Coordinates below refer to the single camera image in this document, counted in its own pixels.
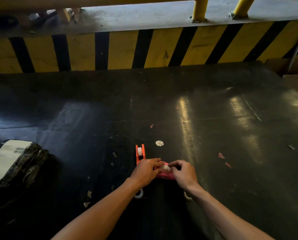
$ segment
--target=floor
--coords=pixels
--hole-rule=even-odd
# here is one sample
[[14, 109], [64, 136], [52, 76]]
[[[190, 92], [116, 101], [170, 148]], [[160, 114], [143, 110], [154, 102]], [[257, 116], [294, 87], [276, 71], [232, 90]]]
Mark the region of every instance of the floor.
[[19, 26], [0, 31], [0, 37], [92, 33], [103, 31], [176, 28], [197, 25], [219, 25], [259, 21], [298, 19], [298, 0], [255, 0], [249, 10], [249, 19], [232, 20], [232, 12], [239, 0], [209, 0], [206, 23], [192, 24], [194, 1], [135, 4], [122, 6], [85, 7], [78, 24], [63, 25], [58, 16], [42, 27], [22, 30]]
[[[191, 162], [206, 190], [275, 239], [298, 239], [298, 92], [261, 63], [0, 75], [7, 139], [55, 158], [31, 189], [0, 194], [0, 239], [50, 239], [89, 190], [90, 207], [130, 175], [142, 143], [147, 158]], [[174, 181], [144, 193], [110, 239], [220, 239]]]

